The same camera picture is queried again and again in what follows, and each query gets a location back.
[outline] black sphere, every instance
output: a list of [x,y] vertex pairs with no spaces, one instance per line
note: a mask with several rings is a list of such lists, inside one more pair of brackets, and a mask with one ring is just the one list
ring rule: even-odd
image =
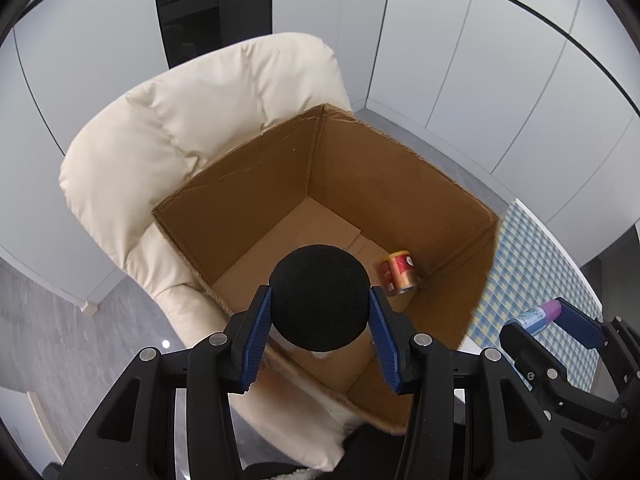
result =
[[338,247],[309,245],[290,252],[273,269],[269,285],[271,322],[301,348],[335,350],[367,326],[367,271]]

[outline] silver bolt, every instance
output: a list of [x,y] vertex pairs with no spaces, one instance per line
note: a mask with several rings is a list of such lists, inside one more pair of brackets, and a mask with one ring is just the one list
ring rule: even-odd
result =
[[423,333],[414,335],[414,341],[417,345],[420,346],[429,346],[431,343],[433,343],[433,339],[431,338],[431,336],[429,334]]
[[502,354],[500,353],[499,350],[495,349],[495,348],[487,348],[484,351],[484,357],[486,357],[487,359],[489,359],[489,361],[499,361],[500,358],[502,357]]
[[156,352],[155,348],[145,348],[140,351],[140,359],[142,361],[151,361],[151,359],[155,358],[158,352]]
[[228,338],[225,333],[216,332],[215,334],[211,334],[209,337],[209,344],[212,344],[213,346],[220,346],[226,343],[227,339]]

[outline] black glass panel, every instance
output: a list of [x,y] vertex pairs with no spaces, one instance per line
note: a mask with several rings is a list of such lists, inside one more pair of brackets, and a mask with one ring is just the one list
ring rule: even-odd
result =
[[169,67],[271,34],[271,0],[156,0]]

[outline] blue and purple tube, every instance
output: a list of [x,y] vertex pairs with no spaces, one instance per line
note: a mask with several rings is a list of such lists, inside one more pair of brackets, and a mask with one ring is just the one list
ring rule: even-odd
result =
[[505,324],[519,323],[524,330],[531,335],[536,335],[553,323],[562,312],[562,305],[558,300],[547,301],[545,304],[535,306],[524,311],[518,317],[510,319]]

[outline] brown cardboard box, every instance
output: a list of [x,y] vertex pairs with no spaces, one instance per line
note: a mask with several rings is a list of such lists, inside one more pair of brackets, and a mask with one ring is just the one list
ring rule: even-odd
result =
[[[248,308],[258,285],[295,248],[330,244],[364,264],[408,250],[421,286],[391,298],[418,330],[456,348],[492,266],[498,218],[416,153],[322,105],[239,146],[154,210],[156,222],[228,314]],[[401,433],[409,396],[382,378],[366,330],[318,358],[270,342],[274,365],[383,430]]]

